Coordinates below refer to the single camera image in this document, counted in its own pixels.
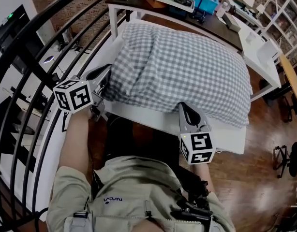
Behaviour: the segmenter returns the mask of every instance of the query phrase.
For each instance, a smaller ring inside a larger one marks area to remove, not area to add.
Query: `wooden floor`
[[[185,30],[175,23],[152,16],[145,19]],[[249,71],[253,90],[257,91],[260,76],[251,69]],[[278,179],[277,172],[272,169],[274,147],[287,145],[290,149],[297,141],[297,117],[293,114],[293,121],[284,123],[282,115],[277,102],[272,107],[267,106],[263,99],[252,102],[244,155],[222,152],[215,154],[209,165],[217,196],[238,232],[266,231],[273,224],[275,214],[280,214],[281,218],[296,202],[297,177],[292,178],[286,169],[283,178]],[[151,129],[136,124],[134,135],[138,144],[145,144],[151,139]],[[104,121],[91,125],[89,145],[95,167],[101,166],[105,137]]]

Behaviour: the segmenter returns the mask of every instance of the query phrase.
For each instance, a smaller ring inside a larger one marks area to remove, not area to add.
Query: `white table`
[[[272,90],[281,87],[279,74],[274,64],[274,61],[270,60],[267,63],[262,63],[258,59],[257,50],[265,43],[264,40],[238,18],[233,18],[241,27],[241,30],[239,31],[239,36],[243,48],[242,56],[246,65],[251,67],[269,83],[268,86],[254,93],[251,96],[251,101],[254,101],[264,96],[265,94],[271,92]],[[246,38],[250,33],[255,35],[255,39],[251,43],[247,43]]]
[[[156,27],[164,27],[138,19],[131,20],[130,23],[150,24]],[[123,42],[121,34],[119,34],[111,44],[107,55],[103,58],[94,58],[92,60],[93,65],[101,66],[106,63],[112,63],[123,46]],[[126,105],[120,102],[104,101],[104,104],[106,111],[110,113],[172,135],[178,136],[179,134],[178,114],[158,112],[148,108]],[[218,150],[230,151],[237,154],[244,153],[246,127],[239,129],[213,118],[208,118],[208,120],[212,126],[212,132],[214,133]]]
[[[246,19],[248,21],[247,23],[252,23],[253,25],[258,26],[261,29],[264,28],[264,26],[261,24],[261,22],[258,19],[256,19],[251,13],[247,13],[246,11],[242,10],[241,6],[238,5],[236,2],[234,2],[233,0],[224,0],[224,1],[227,2],[232,7],[236,7],[237,14],[243,17],[244,19]]]

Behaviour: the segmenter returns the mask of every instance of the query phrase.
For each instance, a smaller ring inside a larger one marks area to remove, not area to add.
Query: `gingham pillow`
[[[189,32],[129,23],[104,98],[177,112],[190,102],[236,127],[249,123],[252,88],[244,60],[220,43]]]

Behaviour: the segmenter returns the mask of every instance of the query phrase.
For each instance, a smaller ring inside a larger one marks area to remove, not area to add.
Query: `white box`
[[[53,88],[60,110],[68,113],[77,111],[93,104],[89,81],[66,80]]]
[[[189,165],[211,162],[216,150],[210,131],[180,134],[179,147]]]
[[[281,49],[270,39],[258,49],[257,56],[260,62],[267,63],[269,60],[276,60],[281,53]]]

